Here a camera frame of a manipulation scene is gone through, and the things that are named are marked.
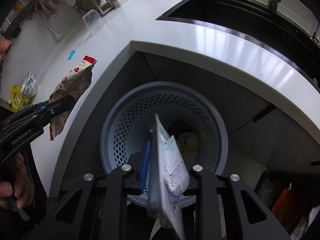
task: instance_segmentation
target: perforated basket wall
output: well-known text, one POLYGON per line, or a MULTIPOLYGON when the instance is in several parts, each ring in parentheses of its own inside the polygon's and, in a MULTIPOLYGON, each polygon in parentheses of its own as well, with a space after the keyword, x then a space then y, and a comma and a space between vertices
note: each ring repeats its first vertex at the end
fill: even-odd
MULTIPOLYGON (((227 131, 219 112, 206 98, 180 84, 153 82, 123 96, 110 111, 101 135, 101 157, 106 172, 127 163, 130 154, 144 150, 155 130, 155 113, 166 129, 183 120, 199 137, 199 162, 221 174, 228 153, 227 131)), ((129 200, 147 206, 148 178, 144 194, 129 200)), ((194 203, 194 197, 180 206, 194 203)))

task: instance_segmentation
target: yellow object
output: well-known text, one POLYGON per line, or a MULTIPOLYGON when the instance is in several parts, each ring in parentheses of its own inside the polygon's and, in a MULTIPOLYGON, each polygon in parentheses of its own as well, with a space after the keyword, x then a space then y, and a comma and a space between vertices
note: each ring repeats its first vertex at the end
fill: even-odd
POLYGON ((10 93, 10 101, 13 108, 21 110, 27 106, 30 106, 32 103, 32 99, 33 97, 29 97, 21 93, 20 86, 12 86, 12 90, 10 93))
POLYGON ((179 147, 182 152, 195 152, 199 148, 199 138, 193 132, 185 132, 179 136, 179 147))

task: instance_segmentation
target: crumpled plastic wrapper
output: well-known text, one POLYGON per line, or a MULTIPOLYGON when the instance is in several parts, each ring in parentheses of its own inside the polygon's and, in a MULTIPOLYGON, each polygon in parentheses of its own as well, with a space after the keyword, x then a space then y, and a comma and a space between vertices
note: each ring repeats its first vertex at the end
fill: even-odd
MULTIPOLYGON (((74 69, 71 69, 61 80, 60 84, 52 92, 49 103, 67 95, 71 95, 76 103, 91 84, 92 68, 96 62, 94 58, 85 56, 83 60, 74 69)), ((71 111, 72 109, 51 119, 49 127, 51 141, 62 133, 71 111)))

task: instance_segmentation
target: black sink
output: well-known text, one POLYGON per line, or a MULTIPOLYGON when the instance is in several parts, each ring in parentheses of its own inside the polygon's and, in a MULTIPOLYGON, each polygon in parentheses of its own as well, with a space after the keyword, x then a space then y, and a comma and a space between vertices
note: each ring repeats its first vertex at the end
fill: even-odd
POLYGON ((158 20, 194 24, 201 21, 218 25, 208 27, 226 27, 233 34, 244 33, 250 41, 272 48, 271 51, 297 69, 314 86, 312 79, 320 80, 319 46, 294 23, 252 0, 184 0, 158 20))

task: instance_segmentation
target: purple rag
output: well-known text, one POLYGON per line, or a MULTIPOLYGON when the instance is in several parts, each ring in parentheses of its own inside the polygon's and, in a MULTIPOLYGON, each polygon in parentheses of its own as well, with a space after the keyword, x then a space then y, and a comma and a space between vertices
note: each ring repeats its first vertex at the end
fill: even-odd
POLYGON ((36 4, 36 10, 43 11, 45 16, 47 17, 47 20, 49 20, 52 14, 58 12, 55 6, 51 5, 50 2, 51 0, 38 0, 36 4))

